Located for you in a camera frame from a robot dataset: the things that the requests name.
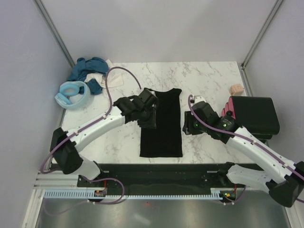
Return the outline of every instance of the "gray floor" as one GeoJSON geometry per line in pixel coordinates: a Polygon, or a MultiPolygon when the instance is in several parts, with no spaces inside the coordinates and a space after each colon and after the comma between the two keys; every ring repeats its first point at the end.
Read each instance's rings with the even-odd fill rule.
{"type": "MultiPolygon", "coordinates": [[[[44,199],[51,213],[82,200],[44,199]]],[[[60,216],[41,212],[36,228],[290,228],[286,211],[262,192],[245,192],[234,206],[206,200],[126,200],[83,204],[60,216]]]]}

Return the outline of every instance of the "white marble tabletop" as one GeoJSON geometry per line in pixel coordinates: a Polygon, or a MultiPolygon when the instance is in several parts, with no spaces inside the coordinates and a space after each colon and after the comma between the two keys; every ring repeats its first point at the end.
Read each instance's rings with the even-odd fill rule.
{"type": "MultiPolygon", "coordinates": [[[[184,124],[184,112],[188,111],[187,99],[190,94],[201,95],[220,113],[229,98],[228,89],[232,84],[243,84],[236,62],[173,62],[173,63],[120,63],[135,74],[142,87],[157,91],[172,88],[182,89],[180,95],[181,127],[184,124]]],[[[140,89],[133,77],[116,69],[122,74],[124,85],[111,88],[113,101],[122,96],[138,95],[140,89]]],[[[98,116],[109,107],[108,96],[91,96],[86,107],[66,111],[63,130],[84,124],[98,116]]],[[[81,154],[98,163],[225,163],[252,162],[239,151],[229,148],[220,141],[211,139],[207,134],[182,136],[182,158],[142,158],[140,154],[141,129],[137,122],[125,124],[102,135],[81,151],[81,154]]]]}

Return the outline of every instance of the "gray wall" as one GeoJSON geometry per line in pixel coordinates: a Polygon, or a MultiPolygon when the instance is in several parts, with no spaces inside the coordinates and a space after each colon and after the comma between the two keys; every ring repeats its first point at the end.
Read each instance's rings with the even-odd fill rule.
{"type": "Polygon", "coordinates": [[[244,60],[276,0],[42,0],[72,58],[244,60]]]}
{"type": "Polygon", "coordinates": [[[303,0],[284,1],[246,68],[254,95],[275,103],[281,130],[270,146],[295,162],[304,161],[303,10],[303,0]]]}
{"type": "Polygon", "coordinates": [[[21,226],[69,65],[32,0],[0,7],[0,227],[21,226]]]}

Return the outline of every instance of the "blue garment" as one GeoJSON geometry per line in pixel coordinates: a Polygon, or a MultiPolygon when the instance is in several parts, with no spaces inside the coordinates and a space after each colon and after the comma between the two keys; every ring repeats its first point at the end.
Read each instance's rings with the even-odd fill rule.
{"type": "MultiPolygon", "coordinates": [[[[71,75],[68,77],[68,81],[82,81],[84,82],[86,76],[90,73],[105,74],[109,70],[107,63],[98,57],[86,61],[84,58],[79,58],[77,64],[73,67],[71,75]]],[[[91,79],[86,83],[90,88],[92,95],[101,94],[102,87],[97,83],[95,79],[91,79]]],[[[80,94],[84,93],[84,88],[81,87],[80,94]]]]}

